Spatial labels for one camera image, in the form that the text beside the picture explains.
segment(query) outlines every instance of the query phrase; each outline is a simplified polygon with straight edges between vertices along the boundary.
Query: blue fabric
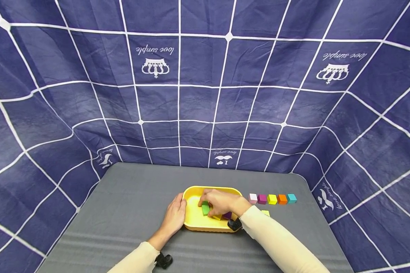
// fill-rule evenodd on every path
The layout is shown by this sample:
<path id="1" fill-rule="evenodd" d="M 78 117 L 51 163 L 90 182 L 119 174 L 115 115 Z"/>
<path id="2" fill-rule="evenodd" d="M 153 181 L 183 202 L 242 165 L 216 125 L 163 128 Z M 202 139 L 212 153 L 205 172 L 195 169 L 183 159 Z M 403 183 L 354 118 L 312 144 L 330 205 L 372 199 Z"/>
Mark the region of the blue fabric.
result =
<path id="1" fill-rule="evenodd" d="M 410 273 L 410 0 L 0 0 L 0 272 L 119 161 L 297 173 L 355 272 Z"/>

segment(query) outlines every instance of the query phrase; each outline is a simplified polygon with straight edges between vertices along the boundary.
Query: teal block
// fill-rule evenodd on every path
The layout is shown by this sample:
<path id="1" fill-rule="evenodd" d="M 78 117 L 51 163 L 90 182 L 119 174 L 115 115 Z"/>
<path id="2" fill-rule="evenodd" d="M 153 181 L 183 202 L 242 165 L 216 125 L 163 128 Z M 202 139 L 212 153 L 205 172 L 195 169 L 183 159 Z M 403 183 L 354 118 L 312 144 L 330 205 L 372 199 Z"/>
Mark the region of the teal block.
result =
<path id="1" fill-rule="evenodd" d="M 293 193 L 289 193 L 287 195 L 287 200 L 288 200 L 287 202 L 288 204 L 293 204 L 293 203 L 296 203 L 297 201 L 296 196 Z"/>

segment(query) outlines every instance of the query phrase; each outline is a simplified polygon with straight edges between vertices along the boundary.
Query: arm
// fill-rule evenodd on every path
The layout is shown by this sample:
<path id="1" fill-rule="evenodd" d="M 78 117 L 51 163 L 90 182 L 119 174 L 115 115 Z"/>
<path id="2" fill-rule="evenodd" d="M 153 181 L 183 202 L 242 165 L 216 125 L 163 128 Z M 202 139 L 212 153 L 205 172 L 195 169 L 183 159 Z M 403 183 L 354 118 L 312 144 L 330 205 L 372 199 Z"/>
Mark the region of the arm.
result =
<path id="1" fill-rule="evenodd" d="M 252 206 L 240 217 L 243 229 L 285 273 L 329 273 L 328 269 L 293 234 Z"/>
<path id="2" fill-rule="evenodd" d="M 242 196 L 205 190 L 200 198 L 213 205 L 208 216 L 233 212 L 246 232 L 265 249 L 285 273 L 329 273 L 328 269 L 293 234 L 263 214 Z"/>
<path id="3" fill-rule="evenodd" d="M 164 221 L 147 242 L 116 264 L 108 273 L 151 273 L 155 259 L 168 240 L 184 225 L 187 201 L 179 193 L 167 207 Z"/>

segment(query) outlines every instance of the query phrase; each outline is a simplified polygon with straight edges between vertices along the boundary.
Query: pink block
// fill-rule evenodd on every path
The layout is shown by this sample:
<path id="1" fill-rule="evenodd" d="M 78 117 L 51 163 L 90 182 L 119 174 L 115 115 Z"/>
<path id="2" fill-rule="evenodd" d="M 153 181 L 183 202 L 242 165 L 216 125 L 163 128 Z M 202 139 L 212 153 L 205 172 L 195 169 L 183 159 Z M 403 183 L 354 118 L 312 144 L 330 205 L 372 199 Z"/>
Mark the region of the pink block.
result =
<path id="1" fill-rule="evenodd" d="M 267 196 L 266 195 L 259 195 L 259 204 L 267 204 Z"/>
<path id="2" fill-rule="evenodd" d="M 232 216 L 232 212 L 227 212 L 227 213 L 225 213 L 224 215 L 223 215 L 223 218 L 225 218 L 225 219 L 231 219 L 231 216 Z"/>
<path id="3" fill-rule="evenodd" d="M 249 193 L 249 203 L 256 204 L 258 202 L 257 195 L 255 193 Z"/>

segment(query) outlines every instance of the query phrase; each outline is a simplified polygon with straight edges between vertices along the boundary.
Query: person's left hand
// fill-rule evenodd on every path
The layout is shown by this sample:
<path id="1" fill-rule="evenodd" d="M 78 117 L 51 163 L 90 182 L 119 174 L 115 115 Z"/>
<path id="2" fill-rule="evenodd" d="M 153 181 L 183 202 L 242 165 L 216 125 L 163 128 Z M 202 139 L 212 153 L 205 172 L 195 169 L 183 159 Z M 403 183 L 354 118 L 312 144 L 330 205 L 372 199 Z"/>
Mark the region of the person's left hand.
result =
<path id="1" fill-rule="evenodd" d="M 185 221 L 185 207 L 187 207 L 187 201 L 182 199 L 182 193 L 179 193 L 167 207 L 160 230 L 170 236 L 180 230 Z"/>
<path id="2" fill-rule="evenodd" d="M 184 225 L 185 207 L 187 207 L 187 201 L 182 199 L 182 193 L 179 193 L 167 207 L 164 221 L 159 230 L 148 239 L 148 243 L 156 250 L 160 251 L 167 241 Z"/>

